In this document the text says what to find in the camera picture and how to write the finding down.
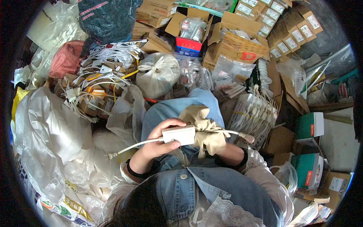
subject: woman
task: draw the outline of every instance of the woman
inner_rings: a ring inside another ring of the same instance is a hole
[[[209,90],[155,104],[146,113],[142,141],[162,136],[189,105],[209,107],[208,119],[224,128]],[[100,226],[286,226],[294,212],[286,187],[248,146],[226,144],[214,156],[178,141],[145,144],[120,170],[122,182],[108,199]]]

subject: hand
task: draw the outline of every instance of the hand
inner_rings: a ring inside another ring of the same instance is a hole
[[[153,131],[151,131],[149,139],[157,139],[163,135],[163,129],[167,129],[170,126],[186,126],[187,124],[178,118],[170,118],[163,122],[161,122],[158,126],[156,126]],[[173,141],[170,143],[162,143],[162,142],[152,142],[146,143],[140,150],[150,159],[159,157],[163,154],[169,153],[175,149],[180,147],[179,141]]]

